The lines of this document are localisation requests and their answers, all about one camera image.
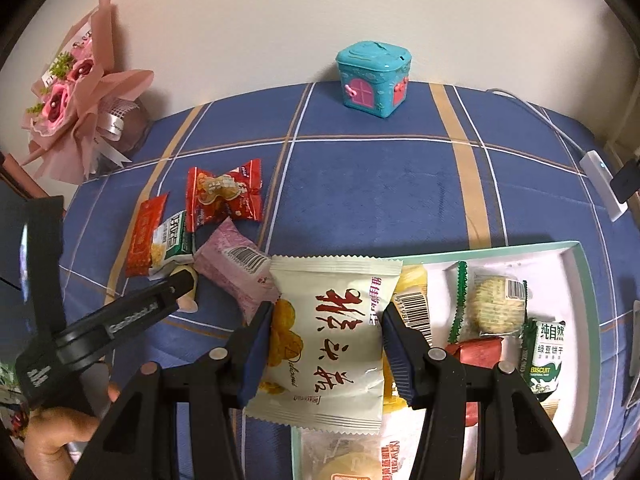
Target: white wall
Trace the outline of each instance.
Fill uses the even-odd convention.
[[[0,149],[26,153],[18,124],[32,104],[30,84],[96,1],[48,0],[25,30],[0,72]],[[414,80],[511,89],[599,135],[613,126],[637,73],[632,43],[602,0],[113,1],[121,66],[156,71],[145,102],[155,117],[335,78],[335,54],[363,39],[407,47]]]

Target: pink toy window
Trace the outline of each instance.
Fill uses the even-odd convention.
[[[406,84],[409,79],[404,78],[401,82],[399,82],[396,86],[394,86],[394,106],[396,106],[402,99],[404,99],[404,94],[406,92]]]
[[[364,79],[356,78],[351,80],[349,86],[355,92],[351,97],[354,103],[373,108],[373,90],[369,83],[364,81]]]

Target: blue plaid tablecloth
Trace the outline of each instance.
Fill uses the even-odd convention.
[[[585,150],[597,149],[580,123],[543,112]],[[629,213],[610,222],[577,154],[503,96],[412,82],[405,103],[383,120],[344,107],[339,83],[322,82],[157,121],[132,164],[83,184],[69,206],[60,261],[68,318],[148,283],[124,277],[137,204],[169,192],[167,218],[184,209],[191,166],[220,174],[256,157],[264,221],[236,225],[270,254],[398,256],[579,240],[598,304],[602,369],[593,433],[575,460],[585,478],[612,471],[638,431],[639,411],[626,412],[623,401],[640,234]],[[196,243],[212,231],[201,228]],[[234,300],[205,278],[198,303],[197,314],[176,313],[118,348],[115,379],[124,384],[149,360],[191,362],[240,326]],[[180,471],[191,478],[187,418],[180,406]],[[232,423],[249,480],[291,478],[288,427],[242,413]]]

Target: flower bouquet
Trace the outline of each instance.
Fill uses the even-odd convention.
[[[122,167],[145,139],[148,115],[136,99],[153,81],[151,70],[114,72],[111,0],[77,22],[55,60],[31,91],[22,127],[30,131],[29,156],[36,177],[81,184],[92,174]]]

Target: teal toy house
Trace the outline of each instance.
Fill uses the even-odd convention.
[[[344,105],[389,117],[406,98],[411,54],[401,46],[359,41],[338,52]]]

